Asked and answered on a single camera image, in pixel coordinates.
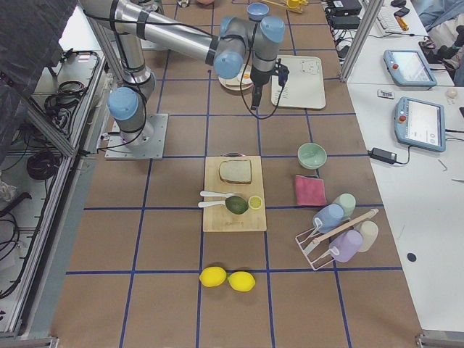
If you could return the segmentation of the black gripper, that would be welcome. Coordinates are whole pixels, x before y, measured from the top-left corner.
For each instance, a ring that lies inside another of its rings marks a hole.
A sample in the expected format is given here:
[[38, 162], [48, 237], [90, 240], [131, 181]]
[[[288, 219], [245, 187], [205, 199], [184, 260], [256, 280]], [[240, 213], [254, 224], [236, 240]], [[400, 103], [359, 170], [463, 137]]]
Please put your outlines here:
[[255, 65], [252, 65], [251, 79], [254, 84], [252, 89], [252, 103], [250, 109], [257, 109], [262, 98], [262, 87], [269, 83], [274, 69], [261, 71]]

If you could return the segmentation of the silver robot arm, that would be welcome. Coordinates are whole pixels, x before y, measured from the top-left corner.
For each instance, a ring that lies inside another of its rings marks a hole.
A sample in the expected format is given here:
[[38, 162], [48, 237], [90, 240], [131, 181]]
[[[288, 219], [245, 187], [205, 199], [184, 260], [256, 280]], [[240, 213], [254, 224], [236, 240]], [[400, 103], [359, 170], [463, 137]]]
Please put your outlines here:
[[270, 16], [265, 4], [250, 4], [245, 20], [224, 17], [218, 36], [132, 1], [82, 1], [81, 6], [87, 17], [115, 34], [127, 84], [141, 85], [150, 78], [141, 54], [140, 42], [146, 40], [204, 60], [223, 79], [237, 77], [250, 64], [253, 84], [252, 103], [247, 107], [250, 112], [259, 107], [263, 86], [273, 76], [280, 87], [286, 85], [289, 70], [278, 58], [285, 24], [280, 17]]

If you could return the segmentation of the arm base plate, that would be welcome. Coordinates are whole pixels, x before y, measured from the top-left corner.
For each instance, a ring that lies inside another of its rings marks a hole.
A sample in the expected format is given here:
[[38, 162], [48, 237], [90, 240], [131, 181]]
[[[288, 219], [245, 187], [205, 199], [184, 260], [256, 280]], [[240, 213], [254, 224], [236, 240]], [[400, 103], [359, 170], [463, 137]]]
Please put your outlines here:
[[146, 128], [132, 143], [129, 143], [126, 134], [120, 136], [119, 126], [114, 122], [112, 132], [117, 134], [109, 136], [108, 144], [105, 145], [105, 159], [161, 160], [164, 154], [167, 122], [168, 114], [149, 114]]

